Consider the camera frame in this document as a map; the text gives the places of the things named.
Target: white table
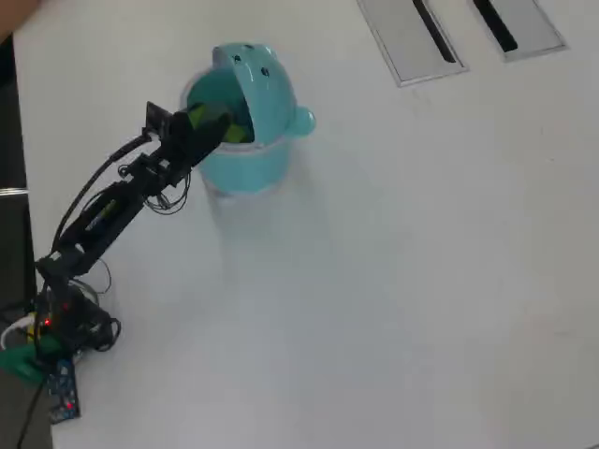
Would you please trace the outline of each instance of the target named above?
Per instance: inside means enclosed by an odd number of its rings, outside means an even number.
[[[510,65],[432,3],[471,71],[403,89],[353,0],[50,0],[16,35],[36,256],[219,43],[270,43],[319,121],[275,195],[195,173],[110,248],[123,335],[56,449],[599,442],[599,3],[543,0],[571,50]]]

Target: teal cup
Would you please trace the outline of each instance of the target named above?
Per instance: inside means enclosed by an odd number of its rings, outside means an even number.
[[[226,104],[243,130],[239,142],[224,142],[199,166],[219,196],[255,195],[278,185],[289,167],[292,141],[316,126],[312,112],[298,106],[274,51],[263,45],[216,47],[212,68],[183,92],[184,107],[196,103]]]

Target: green plastic piece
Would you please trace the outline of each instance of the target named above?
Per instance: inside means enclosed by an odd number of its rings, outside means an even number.
[[[48,355],[62,351],[60,343],[52,337],[42,337],[39,347]],[[37,367],[36,348],[32,342],[0,352],[0,369],[31,384],[39,384],[45,377],[43,371]]]
[[[201,123],[205,111],[206,107],[200,106],[198,108],[192,109],[187,113],[189,121],[191,122],[194,128],[197,128]],[[245,132],[245,129],[242,126],[232,123],[226,131],[224,141],[228,143],[242,143],[248,142],[249,138],[248,134]]]

